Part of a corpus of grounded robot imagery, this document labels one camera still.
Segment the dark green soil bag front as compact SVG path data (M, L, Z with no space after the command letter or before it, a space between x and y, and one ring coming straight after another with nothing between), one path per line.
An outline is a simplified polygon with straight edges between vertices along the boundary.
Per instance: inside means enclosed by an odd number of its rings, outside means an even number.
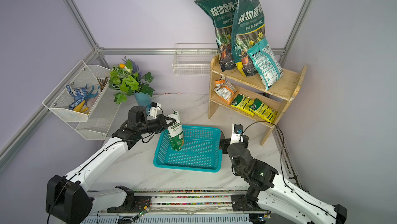
M232 25L232 55L245 77L257 73L248 50L265 38L265 15L259 0L238 0Z

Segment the white green fertilizer bag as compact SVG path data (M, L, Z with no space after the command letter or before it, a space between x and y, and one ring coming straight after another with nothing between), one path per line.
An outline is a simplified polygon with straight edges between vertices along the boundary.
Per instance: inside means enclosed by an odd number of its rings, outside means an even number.
M168 128L171 148L180 151L184 145L184 132L179 112L175 110L168 117L175 120L175 123Z

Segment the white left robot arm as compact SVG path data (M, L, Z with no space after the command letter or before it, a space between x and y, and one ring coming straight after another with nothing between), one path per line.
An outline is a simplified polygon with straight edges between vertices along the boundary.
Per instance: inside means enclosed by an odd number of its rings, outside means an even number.
M106 191L91 188L99 176L144 135L160 134L176 123L175 118L158 113L159 109L159 105L152 103L151 113L147 114L146 107L133 106L128 119L94 155L66 175L52 177L47 183L45 211L48 216L67 224L80 224L90 214L102 210L132 212L143 209L130 188L121 185Z

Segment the teal white fertilizer bag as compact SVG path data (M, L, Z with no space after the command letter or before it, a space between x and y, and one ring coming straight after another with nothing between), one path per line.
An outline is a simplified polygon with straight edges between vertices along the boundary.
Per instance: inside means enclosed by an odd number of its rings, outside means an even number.
M258 72L266 90L269 90L284 76L283 69L277 61L266 38L263 38L248 50L253 65Z

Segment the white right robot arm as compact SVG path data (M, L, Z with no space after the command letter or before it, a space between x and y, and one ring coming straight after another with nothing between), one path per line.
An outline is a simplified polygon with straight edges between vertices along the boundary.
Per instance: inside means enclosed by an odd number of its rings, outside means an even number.
M232 173L249 184L244 195L232 195L235 212L270 211L296 224L344 224L347 209L311 196L248 150L248 137L233 133L220 138L219 149L232 163Z

